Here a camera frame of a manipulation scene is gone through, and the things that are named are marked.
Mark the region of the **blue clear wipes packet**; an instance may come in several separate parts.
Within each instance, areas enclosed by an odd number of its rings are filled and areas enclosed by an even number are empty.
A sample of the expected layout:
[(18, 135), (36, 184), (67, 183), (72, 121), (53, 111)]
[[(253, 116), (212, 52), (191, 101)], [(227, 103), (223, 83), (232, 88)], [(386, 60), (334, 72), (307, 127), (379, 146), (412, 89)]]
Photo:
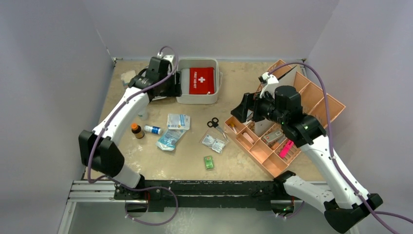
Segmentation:
[(176, 143), (185, 134), (186, 130), (168, 129), (156, 142), (156, 146), (162, 151), (174, 151)]

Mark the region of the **grey medicine case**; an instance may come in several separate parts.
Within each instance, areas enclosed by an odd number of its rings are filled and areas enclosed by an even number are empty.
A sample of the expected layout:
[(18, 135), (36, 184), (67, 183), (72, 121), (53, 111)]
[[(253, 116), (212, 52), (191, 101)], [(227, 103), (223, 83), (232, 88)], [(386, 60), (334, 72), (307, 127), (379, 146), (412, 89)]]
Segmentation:
[(176, 72), (175, 92), (180, 104), (214, 104), (223, 73), (213, 58), (181, 58)]

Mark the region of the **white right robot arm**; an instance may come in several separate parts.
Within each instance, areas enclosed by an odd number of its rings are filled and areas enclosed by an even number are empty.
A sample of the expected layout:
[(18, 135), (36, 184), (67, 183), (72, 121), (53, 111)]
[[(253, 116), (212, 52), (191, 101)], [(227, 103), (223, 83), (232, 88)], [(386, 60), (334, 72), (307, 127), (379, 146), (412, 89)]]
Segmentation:
[(297, 196), (323, 212), (329, 225), (344, 234), (383, 204), (379, 194), (370, 193), (352, 176), (330, 145), (323, 125), (305, 114), (301, 95), (292, 86), (280, 86), (272, 95), (252, 95), (254, 120), (270, 120), (281, 126), (287, 139), (299, 147), (316, 165), (326, 180), (331, 195), (317, 192), (305, 185), (300, 188), (298, 177), (290, 176), (274, 184), (279, 198)]

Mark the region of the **white blue mask packet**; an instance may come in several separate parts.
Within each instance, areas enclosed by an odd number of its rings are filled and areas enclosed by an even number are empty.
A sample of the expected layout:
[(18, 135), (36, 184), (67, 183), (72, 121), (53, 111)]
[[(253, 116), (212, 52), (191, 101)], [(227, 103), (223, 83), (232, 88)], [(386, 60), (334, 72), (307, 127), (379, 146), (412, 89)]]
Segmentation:
[(190, 116), (184, 114), (168, 114), (167, 128), (171, 130), (189, 130)]

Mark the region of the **red fabric pouch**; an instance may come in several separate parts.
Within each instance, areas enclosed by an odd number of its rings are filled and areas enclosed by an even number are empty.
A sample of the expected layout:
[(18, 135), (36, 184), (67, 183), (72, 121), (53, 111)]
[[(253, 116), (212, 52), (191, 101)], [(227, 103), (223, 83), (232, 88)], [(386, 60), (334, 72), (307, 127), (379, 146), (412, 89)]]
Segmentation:
[(212, 95), (215, 93), (215, 70), (213, 67), (189, 69), (189, 94)]

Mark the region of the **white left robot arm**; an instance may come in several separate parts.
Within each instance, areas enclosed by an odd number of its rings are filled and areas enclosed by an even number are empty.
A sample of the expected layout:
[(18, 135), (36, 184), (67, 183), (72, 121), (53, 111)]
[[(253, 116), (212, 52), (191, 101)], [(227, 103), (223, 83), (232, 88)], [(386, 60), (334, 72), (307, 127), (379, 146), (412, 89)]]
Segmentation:
[[(110, 137), (119, 148), (123, 173), (115, 179), (127, 184), (126, 193), (132, 199), (145, 194), (144, 184), (135, 181), (137, 175), (160, 180), (252, 180), (259, 176), (252, 160), (237, 146), (228, 146), (218, 154), (200, 143), (207, 122), (213, 117), (222, 122), (228, 119), (243, 94), (257, 86), (242, 73), (227, 73), (230, 78), (224, 80), (224, 92), (213, 104), (181, 104), (171, 97), (147, 103), (144, 94), (132, 90), (122, 95), (120, 102), (92, 130), (94, 137)], [(168, 114), (186, 114), (191, 118), (190, 129), (175, 150), (160, 150), (155, 145), (155, 135), (143, 139), (132, 135), (131, 124), (142, 123), (139, 111), (149, 114), (148, 124), (161, 125), (166, 124)]]

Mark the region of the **brown bottle orange cap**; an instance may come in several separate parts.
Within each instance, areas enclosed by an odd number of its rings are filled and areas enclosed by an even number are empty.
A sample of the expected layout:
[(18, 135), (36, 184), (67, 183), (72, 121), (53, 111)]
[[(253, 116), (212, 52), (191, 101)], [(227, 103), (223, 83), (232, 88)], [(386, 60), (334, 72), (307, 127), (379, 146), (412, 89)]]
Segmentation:
[(134, 134), (136, 139), (142, 139), (145, 136), (145, 133), (142, 130), (141, 126), (139, 126), (137, 123), (131, 124), (131, 132)]

